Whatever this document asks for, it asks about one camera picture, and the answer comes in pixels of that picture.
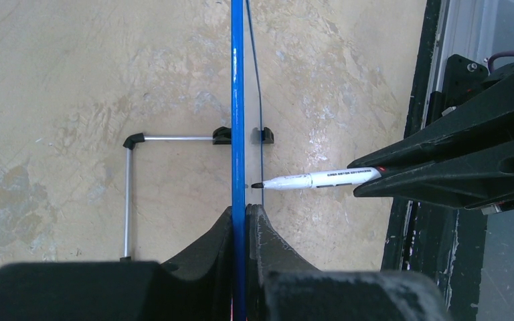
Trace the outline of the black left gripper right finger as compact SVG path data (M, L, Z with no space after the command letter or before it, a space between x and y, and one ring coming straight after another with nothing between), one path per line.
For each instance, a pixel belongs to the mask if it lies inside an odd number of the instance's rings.
M449 320L436 284L409 271L321 271L285 241L262 205L246 208L248 320Z

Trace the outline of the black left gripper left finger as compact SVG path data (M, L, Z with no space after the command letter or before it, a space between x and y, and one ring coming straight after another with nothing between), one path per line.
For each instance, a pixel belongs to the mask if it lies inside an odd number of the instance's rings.
M232 214L163 263L12 263L0 268L0 320L229 320Z

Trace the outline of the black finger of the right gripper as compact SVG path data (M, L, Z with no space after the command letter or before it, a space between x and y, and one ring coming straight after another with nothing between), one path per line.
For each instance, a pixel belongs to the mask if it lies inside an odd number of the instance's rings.
M417 133L348 164L407 168L514 140L514 71Z
M355 197L402 197L452 209L514 201L514 140L464 156L388 171Z

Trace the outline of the white marker pen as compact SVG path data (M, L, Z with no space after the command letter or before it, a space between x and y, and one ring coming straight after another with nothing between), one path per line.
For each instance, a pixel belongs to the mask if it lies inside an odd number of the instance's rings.
M381 177L381 170L377 168L359 167L276 177L260 183L253 183L251 184L251 188L272 189L277 191L291 189L318 189L346 185L361 185L372 180L380 179Z

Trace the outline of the blue framed whiteboard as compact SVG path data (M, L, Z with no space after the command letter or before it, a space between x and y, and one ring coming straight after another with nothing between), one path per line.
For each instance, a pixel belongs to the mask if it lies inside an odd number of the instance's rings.
M248 317L246 207L263 202L251 188L262 180L262 97L249 1L231 2L233 319Z

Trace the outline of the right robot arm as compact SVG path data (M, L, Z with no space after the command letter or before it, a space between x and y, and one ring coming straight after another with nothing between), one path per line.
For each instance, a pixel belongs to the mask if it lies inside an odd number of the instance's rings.
M441 91L430 96L430 122L352 167L381 177L356 197L403 197L453 209L514 209L514 62L488 71L447 61Z

